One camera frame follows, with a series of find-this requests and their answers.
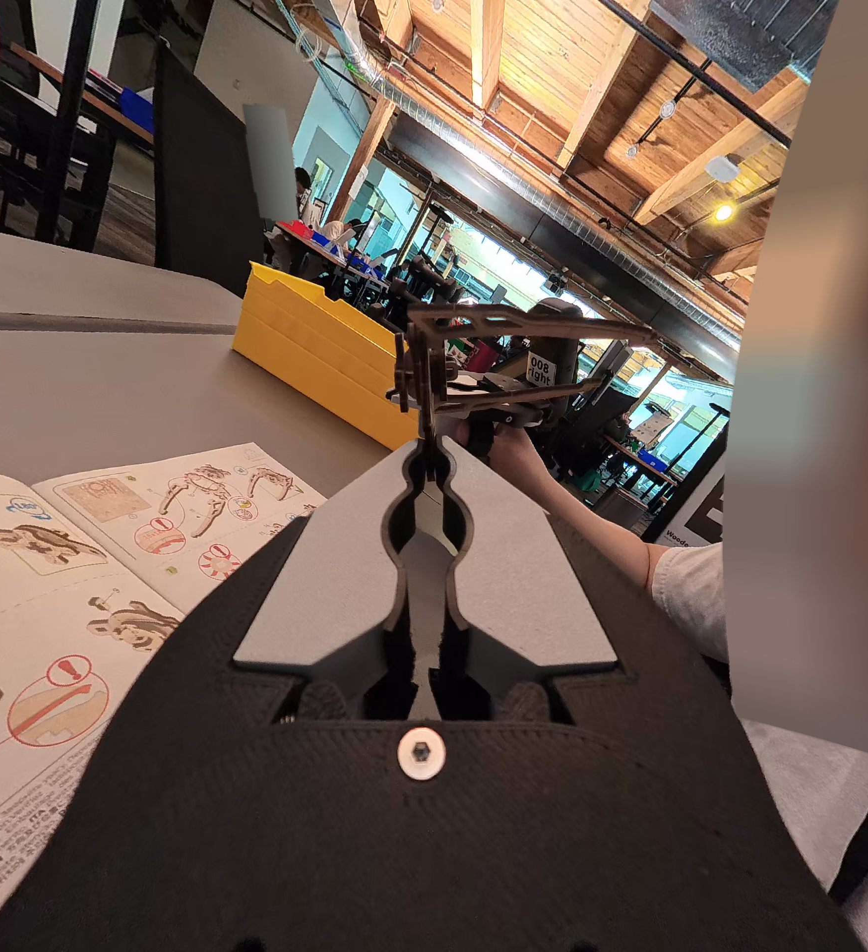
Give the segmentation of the person's right forearm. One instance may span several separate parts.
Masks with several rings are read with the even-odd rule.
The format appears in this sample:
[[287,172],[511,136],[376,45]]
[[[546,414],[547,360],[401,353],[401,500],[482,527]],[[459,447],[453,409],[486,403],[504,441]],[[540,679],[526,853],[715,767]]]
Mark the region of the person's right forearm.
[[644,542],[631,530],[594,513],[544,469],[518,475],[510,481],[546,512],[569,523],[639,588],[651,592],[665,547]]

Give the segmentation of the dark acoustic ceiling panel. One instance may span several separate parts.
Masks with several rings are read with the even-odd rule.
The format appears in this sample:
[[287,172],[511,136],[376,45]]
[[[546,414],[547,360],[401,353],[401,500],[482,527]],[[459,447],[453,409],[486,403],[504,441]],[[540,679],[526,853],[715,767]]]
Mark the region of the dark acoustic ceiling panel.
[[785,42],[739,2],[651,1],[649,12],[748,91],[760,91],[793,62]]

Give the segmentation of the person's right hand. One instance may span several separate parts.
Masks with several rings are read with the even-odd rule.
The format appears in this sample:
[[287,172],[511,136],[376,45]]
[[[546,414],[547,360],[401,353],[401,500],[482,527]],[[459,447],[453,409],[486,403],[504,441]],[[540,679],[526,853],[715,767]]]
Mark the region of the person's right hand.
[[548,508],[559,484],[545,466],[523,428],[490,423],[492,440],[485,453],[475,457],[537,505]]

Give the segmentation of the wooden desk with black frame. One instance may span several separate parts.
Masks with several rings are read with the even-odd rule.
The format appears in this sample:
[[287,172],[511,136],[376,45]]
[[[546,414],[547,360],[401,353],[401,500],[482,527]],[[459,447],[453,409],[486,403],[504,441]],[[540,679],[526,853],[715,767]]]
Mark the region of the wooden desk with black frame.
[[118,160],[153,190],[154,137],[124,115],[118,102],[122,92],[92,70],[84,78],[69,161],[80,184],[66,187],[60,211],[70,224],[69,244],[82,251],[94,250]]

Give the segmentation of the yellow plastic bin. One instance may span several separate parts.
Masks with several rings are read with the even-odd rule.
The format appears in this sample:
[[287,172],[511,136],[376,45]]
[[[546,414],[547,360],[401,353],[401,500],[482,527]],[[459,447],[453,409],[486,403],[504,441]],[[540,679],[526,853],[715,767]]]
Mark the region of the yellow plastic bin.
[[387,398],[394,333],[319,285],[252,263],[232,348],[390,450],[418,436]]

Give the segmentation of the person's light shirt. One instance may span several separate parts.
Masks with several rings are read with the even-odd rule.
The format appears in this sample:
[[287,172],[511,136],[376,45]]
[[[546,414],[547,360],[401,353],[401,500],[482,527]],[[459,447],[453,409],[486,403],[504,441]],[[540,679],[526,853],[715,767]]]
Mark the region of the person's light shirt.
[[[728,661],[720,543],[667,549],[651,593],[703,655]],[[868,950],[868,753],[754,720],[742,725],[798,851]]]

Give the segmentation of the wooden model assembly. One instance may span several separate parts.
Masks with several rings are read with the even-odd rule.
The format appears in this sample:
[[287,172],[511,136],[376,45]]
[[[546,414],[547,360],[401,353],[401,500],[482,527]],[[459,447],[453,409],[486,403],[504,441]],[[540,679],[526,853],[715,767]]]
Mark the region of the wooden model assembly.
[[[395,336],[394,386],[387,398],[404,413],[410,409],[418,411],[420,455],[430,480],[446,460],[439,425],[447,420],[465,420],[474,402],[502,402],[509,397],[518,403],[531,395],[559,396],[569,391],[568,387],[549,387],[499,396],[446,396],[446,384],[456,379],[459,373],[466,373],[465,367],[460,367],[456,359],[447,354],[446,345],[450,340],[475,340],[487,333],[477,326],[477,314],[485,314],[485,311],[474,309],[476,305],[485,304],[493,303],[464,305],[411,301],[406,310],[405,332]],[[661,340],[658,332],[650,327],[622,320],[585,319],[580,349],[581,343],[587,339],[619,341],[648,348]],[[583,381],[578,380],[573,397],[607,386],[613,377],[612,371],[604,371],[597,376],[587,376]]]

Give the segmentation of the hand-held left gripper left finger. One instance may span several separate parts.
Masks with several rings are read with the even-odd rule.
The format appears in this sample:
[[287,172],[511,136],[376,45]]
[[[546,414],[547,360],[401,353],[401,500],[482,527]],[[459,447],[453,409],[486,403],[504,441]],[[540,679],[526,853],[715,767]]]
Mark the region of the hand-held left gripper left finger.
[[413,681],[407,572],[421,441],[395,450],[308,517],[235,664],[337,687],[355,717],[406,718]]

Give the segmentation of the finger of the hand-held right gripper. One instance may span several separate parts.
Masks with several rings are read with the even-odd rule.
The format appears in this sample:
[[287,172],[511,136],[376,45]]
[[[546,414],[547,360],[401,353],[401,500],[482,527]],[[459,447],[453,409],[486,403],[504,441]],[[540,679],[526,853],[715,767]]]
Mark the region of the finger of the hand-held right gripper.
[[551,402],[474,402],[471,422],[490,422],[525,429],[545,425],[553,410]]
[[445,386],[446,396],[499,396],[531,390],[523,380],[493,372],[483,374],[459,373]]

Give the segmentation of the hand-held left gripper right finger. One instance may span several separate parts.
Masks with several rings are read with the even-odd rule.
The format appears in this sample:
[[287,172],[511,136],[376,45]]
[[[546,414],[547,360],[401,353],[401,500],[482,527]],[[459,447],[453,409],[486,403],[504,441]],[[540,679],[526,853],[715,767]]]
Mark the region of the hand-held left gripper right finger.
[[442,718],[490,718],[517,684],[611,675],[615,649],[546,511],[447,436],[438,438],[445,578]]

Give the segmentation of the dark partition panel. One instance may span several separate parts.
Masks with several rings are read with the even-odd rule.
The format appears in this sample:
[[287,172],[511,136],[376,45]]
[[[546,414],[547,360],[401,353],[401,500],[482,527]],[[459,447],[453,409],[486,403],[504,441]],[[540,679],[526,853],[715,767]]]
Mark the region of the dark partition panel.
[[246,126],[165,42],[153,114],[154,264],[243,297],[263,246]]

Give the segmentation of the instruction booklet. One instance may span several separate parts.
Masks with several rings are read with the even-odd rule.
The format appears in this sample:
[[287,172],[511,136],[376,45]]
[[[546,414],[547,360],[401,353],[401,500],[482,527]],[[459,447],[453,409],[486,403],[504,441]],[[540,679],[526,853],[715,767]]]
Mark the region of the instruction booklet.
[[324,497],[255,444],[0,475],[0,907],[182,619]]

